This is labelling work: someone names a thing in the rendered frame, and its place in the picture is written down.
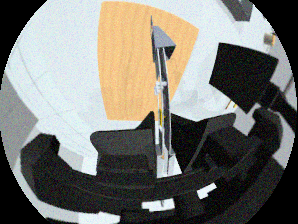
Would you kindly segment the light wooden board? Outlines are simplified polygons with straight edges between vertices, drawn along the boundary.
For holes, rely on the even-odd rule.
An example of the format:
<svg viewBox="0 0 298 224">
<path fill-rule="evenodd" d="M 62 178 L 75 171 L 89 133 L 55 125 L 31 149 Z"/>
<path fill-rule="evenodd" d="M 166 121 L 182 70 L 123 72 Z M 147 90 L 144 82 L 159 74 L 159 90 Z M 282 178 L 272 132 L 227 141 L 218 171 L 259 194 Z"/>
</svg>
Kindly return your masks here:
<svg viewBox="0 0 298 224">
<path fill-rule="evenodd" d="M 101 2 L 98 16 L 97 61 L 101 96 L 108 120 L 144 120 L 149 112 L 158 120 L 161 89 L 154 96 L 156 63 L 150 32 L 158 26 L 172 37 L 176 48 L 166 60 L 170 103 L 196 44 L 198 28 L 180 16 L 142 3 Z M 149 24 L 152 24 L 149 30 Z"/>
</svg>

